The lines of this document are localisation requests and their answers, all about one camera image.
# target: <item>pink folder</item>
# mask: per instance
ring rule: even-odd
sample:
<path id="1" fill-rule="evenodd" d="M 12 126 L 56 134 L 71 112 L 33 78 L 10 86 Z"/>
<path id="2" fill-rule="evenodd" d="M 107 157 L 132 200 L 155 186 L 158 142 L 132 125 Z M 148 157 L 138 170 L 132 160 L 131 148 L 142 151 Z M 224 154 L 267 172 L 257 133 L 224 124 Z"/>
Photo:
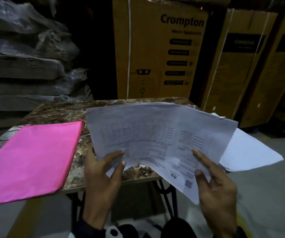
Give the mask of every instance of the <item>pink folder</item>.
<path id="1" fill-rule="evenodd" d="M 82 128 L 83 121 L 21 128 L 0 149 L 0 203 L 60 189 Z"/>

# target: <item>marble table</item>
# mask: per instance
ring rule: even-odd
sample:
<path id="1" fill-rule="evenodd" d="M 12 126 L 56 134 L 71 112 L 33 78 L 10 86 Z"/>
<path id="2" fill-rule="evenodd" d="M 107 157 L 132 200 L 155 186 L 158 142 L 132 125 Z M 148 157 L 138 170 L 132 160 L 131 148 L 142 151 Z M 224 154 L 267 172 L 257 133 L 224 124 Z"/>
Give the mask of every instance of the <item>marble table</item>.
<path id="1" fill-rule="evenodd" d="M 99 100 L 94 102 L 50 102 L 41 104 L 29 115 L 21 120 L 20 124 L 10 128 L 0 137 L 0 148 L 24 125 L 65 123 L 85 120 L 87 108 L 126 104 L 134 102 L 170 102 L 188 105 L 197 108 L 185 98 L 152 98 L 152 99 L 128 99 L 128 100 Z M 84 124 L 81 137 L 74 155 L 70 172 L 65 185 L 58 192 L 65 194 L 76 193 L 85 190 L 84 186 L 84 158 L 86 149 L 92 144 L 91 135 Z M 127 169 L 122 176 L 122 184 L 148 182 L 159 180 L 161 177 L 151 168 L 137 165 Z"/>

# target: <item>grey floor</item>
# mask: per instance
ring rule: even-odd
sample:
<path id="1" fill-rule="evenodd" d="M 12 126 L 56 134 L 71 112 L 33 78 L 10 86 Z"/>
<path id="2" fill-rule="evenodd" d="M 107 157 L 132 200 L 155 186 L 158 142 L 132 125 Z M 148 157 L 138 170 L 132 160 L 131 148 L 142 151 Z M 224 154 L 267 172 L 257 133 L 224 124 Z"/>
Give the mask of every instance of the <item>grey floor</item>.
<path id="1" fill-rule="evenodd" d="M 238 213 L 244 219 L 246 228 L 252 237 L 282 238 L 285 237 L 285 138 L 271 139 L 261 133 L 255 133 L 252 136 L 282 154 L 284 161 L 250 171 L 229 173 L 229 177 L 236 182 L 238 187 Z M 122 189 L 125 190 L 125 193 L 126 190 L 132 193 L 132 189 L 135 187 L 123 187 Z M 212 233 L 206 225 L 200 207 L 192 204 L 180 192 L 177 192 L 177 199 L 179 217 L 189 222 L 199 238 L 211 238 Z M 135 214 L 141 209 L 144 210 L 142 214 L 146 216 L 146 206 L 149 204 L 143 200 L 135 201 L 137 203 Z M 24 203 L 22 201 L 0 205 L 0 238 L 7 236 Z M 126 202 L 122 200 L 120 204 L 125 205 Z M 65 196 L 44 198 L 40 208 L 40 218 L 30 237 L 68 237 L 71 228 L 70 205 L 69 199 Z M 129 217 L 119 220 L 118 224 L 133 224 L 141 236 L 144 232 L 148 232 L 152 238 L 156 238 L 160 237 L 160 231 L 152 224 L 163 226 L 168 217 L 168 211 L 158 212 L 156 215 L 151 212 L 147 218 L 135 217 L 133 219 Z M 107 225 L 112 223 L 112 219 L 113 217 L 110 215 Z"/>

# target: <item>white paper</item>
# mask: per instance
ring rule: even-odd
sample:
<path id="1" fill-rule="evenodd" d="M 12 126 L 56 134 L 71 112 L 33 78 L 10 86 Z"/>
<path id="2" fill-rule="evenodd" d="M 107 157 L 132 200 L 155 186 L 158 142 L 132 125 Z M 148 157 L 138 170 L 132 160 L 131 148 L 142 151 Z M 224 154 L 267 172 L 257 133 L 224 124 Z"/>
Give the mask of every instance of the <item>white paper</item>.
<path id="1" fill-rule="evenodd" d="M 243 171 L 282 161 L 283 157 L 239 128 L 233 134 L 220 164 L 228 171 Z"/>
<path id="2" fill-rule="evenodd" d="M 102 159 L 115 150 L 125 154 L 125 168 L 145 164 L 199 203 L 194 171 L 206 168 L 192 155 L 203 152 L 218 163 L 237 127 L 237 122 L 188 108 L 184 105 L 133 103 L 86 110 L 96 157 Z"/>

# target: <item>floor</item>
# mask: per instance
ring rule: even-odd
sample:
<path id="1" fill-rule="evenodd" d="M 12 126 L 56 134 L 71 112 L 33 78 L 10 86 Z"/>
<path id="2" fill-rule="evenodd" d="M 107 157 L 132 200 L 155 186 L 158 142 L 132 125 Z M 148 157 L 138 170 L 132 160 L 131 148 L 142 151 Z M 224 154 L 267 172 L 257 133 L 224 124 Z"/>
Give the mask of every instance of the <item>floor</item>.
<path id="1" fill-rule="evenodd" d="M 249 230 L 251 237 L 279 238 L 285 237 L 285 138 L 271 139 L 257 132 L 252 134 L 264 144 L 283 155 L 284 161 L 250 171 L 229 173 L 229 177 L 237 184 L 238 197 L 237 209 L 239 220 Z M 119 207 L 114 212 L 119 212 L 120 206 L 126 210 L 130 204 L 126 192 L 131 193 L 135 187 L 123 187 L 123 195 Z M 179 217 L 185 219 L 194 229 L 199 238 L 211 238 L 200 207 L 192 204 L 182 193 L 177 192 Z M 163 212 L 166 206 L 159 204 L 161 199 L 156 197 L 157 213 L 150 211 L 148 214 L 145 199 L 135 200 L 135 219 L 124 218 L 118 224 L 133 224 L 140 236 L 147 231 L 152 238 L 160 237 L 160 231 L 153 224 L 163 226 L 168 220 L 168 211 Z M 22 214 L 21 210 L 25 201 L 0 205 L 0 238 L 15 237 L 18 230 L 24 231 L 26 237 L 31 238 L 66 238 L 70 232 L 70 201 L 65 196 L 50 196 L 34 200 L 33 212 Z M 119 216 L 109 216 L 107 225 Z"/>

